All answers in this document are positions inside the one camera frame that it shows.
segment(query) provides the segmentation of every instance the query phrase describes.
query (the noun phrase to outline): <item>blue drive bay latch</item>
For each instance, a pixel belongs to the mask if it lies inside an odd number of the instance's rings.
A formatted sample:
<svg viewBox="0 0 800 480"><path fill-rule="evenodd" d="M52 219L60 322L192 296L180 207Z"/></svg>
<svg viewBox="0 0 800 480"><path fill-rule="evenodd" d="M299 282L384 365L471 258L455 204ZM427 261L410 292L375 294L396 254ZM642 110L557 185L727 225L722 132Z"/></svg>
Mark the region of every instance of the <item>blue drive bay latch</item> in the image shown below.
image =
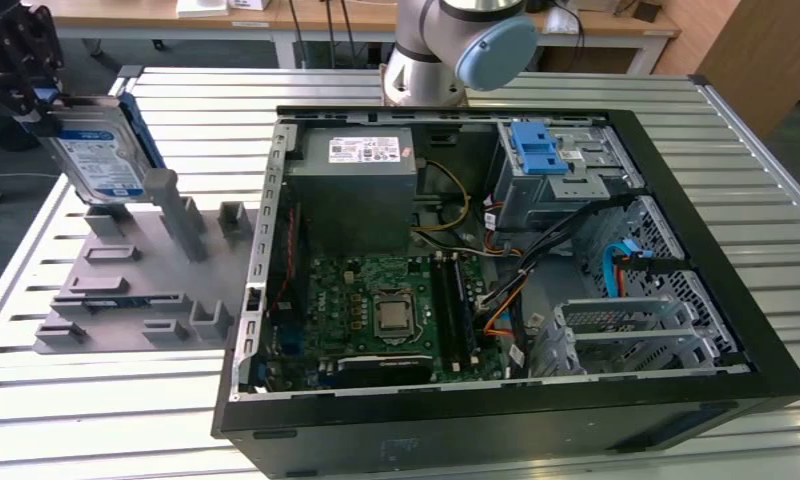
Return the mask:
<svg viewBox="0 0 800 480"><path fill-rule="evenodd" d="M510 128L526 175L569 173L570 166L558 155L558 139L549 133L546 125L542 122L517 122Z"/></svg>

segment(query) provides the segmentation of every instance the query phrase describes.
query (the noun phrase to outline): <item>slatted metal surface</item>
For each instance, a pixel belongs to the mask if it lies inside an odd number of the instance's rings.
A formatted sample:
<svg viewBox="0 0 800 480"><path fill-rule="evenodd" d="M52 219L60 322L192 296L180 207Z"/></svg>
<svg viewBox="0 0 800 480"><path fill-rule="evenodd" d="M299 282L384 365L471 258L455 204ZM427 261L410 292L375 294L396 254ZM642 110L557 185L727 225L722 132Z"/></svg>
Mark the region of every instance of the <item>slatted metal surface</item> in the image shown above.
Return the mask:
<svg viewBox="0 0 800 480"><path fill-rule="evenodd" d="M260 199L278 105L379 102L374 72L150 68L128 84L182 191L214 208ZM533 74L471 103L637 112L800 365L800 195L710 93L681 78ZM88 233L83 212L63 179L0 282L0 479L260 478L208 433L220 351L32 352ZM395 476L690 479L718 468L800 478L800 402L666 452Z"/></svg>

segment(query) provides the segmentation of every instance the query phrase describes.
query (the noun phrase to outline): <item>green motherboard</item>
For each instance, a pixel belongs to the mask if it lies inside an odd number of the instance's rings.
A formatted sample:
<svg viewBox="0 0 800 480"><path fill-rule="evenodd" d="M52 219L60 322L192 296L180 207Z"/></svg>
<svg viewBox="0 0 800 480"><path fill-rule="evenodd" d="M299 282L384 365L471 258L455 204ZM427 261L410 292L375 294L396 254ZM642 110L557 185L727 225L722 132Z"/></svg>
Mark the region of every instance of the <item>green motherboard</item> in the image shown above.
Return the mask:
<svg viewBox="0 0 800 480"><path fill-rule="evenodd" d="M502 375L495 346L476 353L476 364L459 372L446 369L431 282L431 258L358 257L312 259L303 359L366 355L427 355L434 358L431 382L497 379ZM476 257L459 260L470 298L484 294ZM290 359L286 378L296 389L322 388L314 367Z"/></svg>

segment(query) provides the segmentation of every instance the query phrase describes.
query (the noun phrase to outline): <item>wooden desk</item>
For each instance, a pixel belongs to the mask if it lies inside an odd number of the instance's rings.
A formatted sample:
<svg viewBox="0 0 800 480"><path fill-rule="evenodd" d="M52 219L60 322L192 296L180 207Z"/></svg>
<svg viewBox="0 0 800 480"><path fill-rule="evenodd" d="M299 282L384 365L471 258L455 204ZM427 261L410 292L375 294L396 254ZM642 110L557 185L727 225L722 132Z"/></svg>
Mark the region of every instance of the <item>wooden desk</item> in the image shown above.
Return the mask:
<svg viewBox="0 0 800 480"><path fill-rule="evenodd" d="M294 16L291 15L287 2L288 0L282 0L284 8L279 10L274 28L292 30L296 28L296 25L294 24ZM326 4L319 0L295 0L295 2L300 28L311 31L328 30ZM354 33L395 31L396 8L394 5L375 5L358 0L347 0L347 10L350 12L350 23ZM542 32L546 28L549 14L546 12L535 13L531 15L531 18ZM659 36L670 38L678 36L681 32L679 27L667 18L665 12L661 12L655 23L649 23L631 17L615 17L603 12L582 11L581 18L589 36ZM338 1L332 2L332 26L336 30L342 29L347 32L344 12Z"/></svg>
<svg viewBox="0 0 800 480"><path fill-rule="evenodd" d="M178 0L24 0L47 5L56 26L96 29L236 29L238 22L266 23L271 28L286 2L274 1L267 10L232 9L226 17L178 18Z"/></svg>
<svg viewBox="0 0 800 480"><path fill-rule="evenodd" d="M178 0L39 0L51 7L60 36L67 38L270 40L276 45L280 68L296 68L296 31L288 0L274 0L264 11L232 9L226 17L178 18ZM328 41L326 4L295 0L303 39ZM350 20L356 41L394 42L395 6L348 0ZM655 23L581 12L587 32L586 46L638 50L630 74L650 74L667 40L679 28L662 13ZM546 14L533 15L543 30ZM332 2L336 41L347 38L340 2ZM573 34L542 34L541 46L573 47Z"/></svg>

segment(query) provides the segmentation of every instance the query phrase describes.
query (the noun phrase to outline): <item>gray 3d printed holder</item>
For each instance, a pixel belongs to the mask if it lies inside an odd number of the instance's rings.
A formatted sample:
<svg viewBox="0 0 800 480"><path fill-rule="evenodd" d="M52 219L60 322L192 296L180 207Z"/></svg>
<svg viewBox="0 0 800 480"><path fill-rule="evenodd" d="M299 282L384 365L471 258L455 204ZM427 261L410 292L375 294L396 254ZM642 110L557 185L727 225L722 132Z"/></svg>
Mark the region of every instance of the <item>gray 3d printed holder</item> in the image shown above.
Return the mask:
<svg viewBox="0 0 800 480"><path fill-rule="evenodd" d="M178 175L144 182L163 210L92 207L92 227L52 312L39 353L222 348L243 304L256 213L242 202L200 212Z"/></svg>

